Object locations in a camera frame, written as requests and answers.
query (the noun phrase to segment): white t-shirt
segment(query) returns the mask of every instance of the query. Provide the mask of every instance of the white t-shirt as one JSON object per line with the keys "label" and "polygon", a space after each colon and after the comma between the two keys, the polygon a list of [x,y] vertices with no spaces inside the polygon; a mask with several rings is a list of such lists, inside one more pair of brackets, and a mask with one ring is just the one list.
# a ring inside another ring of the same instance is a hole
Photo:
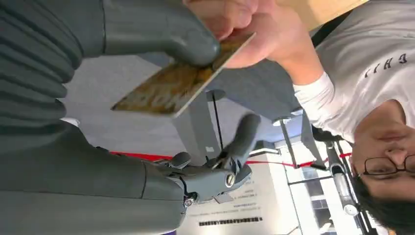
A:
{"label": "white t-shirt", "polygon": [[415,1],[372,0],[317,48],[326,73],[294,86],[311,123],[354,142],[356,126],[395,99],[415,128]]}

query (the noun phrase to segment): black hair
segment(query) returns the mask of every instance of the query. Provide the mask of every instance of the black hair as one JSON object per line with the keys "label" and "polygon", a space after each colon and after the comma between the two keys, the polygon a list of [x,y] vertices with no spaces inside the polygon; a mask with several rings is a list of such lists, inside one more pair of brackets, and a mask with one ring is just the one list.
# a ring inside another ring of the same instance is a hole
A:
{"label": "black hair", "polygon": [[361,208],[367,210],[378,223],[398,235],[415,234],[415,202],[374,198],[357,176],[353,177],[353,187]]}

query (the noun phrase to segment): robotic hand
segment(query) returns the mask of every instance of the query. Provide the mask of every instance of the robotic hand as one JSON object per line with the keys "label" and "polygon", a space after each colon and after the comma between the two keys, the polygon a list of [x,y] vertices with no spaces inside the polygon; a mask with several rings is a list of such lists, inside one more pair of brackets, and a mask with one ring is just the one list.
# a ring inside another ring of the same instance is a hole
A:
{"label": "robotic hand", "polygon": [[245,115],[233,141],[217,158],[202,167],[186,166],[190,163],[190,155],[184,152],[174,156],[172,161],[158,163],[171,167],[171,170],[162,171],[183,187],[185,207],[235,190],[247,181],[252,171],[245,163],[254,147],[259,123],[259,116]]}
{"label": "robotic hand", "polygon": [[0,234],[163,234],[184,202],[247,179],[252,115],[218,159],[183,169],[109,154],[60,121],[62,84],[83,58],[165,51],[210,63],[219,43],[180,1],[0,0],[0,10]]}

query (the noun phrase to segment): card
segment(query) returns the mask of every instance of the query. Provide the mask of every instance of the card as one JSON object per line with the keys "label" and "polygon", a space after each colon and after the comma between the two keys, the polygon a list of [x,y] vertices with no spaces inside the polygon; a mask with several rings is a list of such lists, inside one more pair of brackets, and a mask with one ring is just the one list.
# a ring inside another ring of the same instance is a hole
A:
{"label": "card", "polygon": [[126,95],[112,110],[178,117],[253,37],[254,34],[244,35],[223,41],[219,56],[205,68],[180,62],[169,65]]}

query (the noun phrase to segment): black strap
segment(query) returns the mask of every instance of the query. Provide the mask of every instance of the black strap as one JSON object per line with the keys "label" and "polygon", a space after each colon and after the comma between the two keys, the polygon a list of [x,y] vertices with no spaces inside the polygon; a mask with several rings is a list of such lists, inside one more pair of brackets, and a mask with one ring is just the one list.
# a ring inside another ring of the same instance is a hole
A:
{"label": "black strap", "polygon": [[325,23],[314,36],[311,38],[314,47],[317,47],[337,26],[339,26],[352,11],[348,11],[341,16]]}

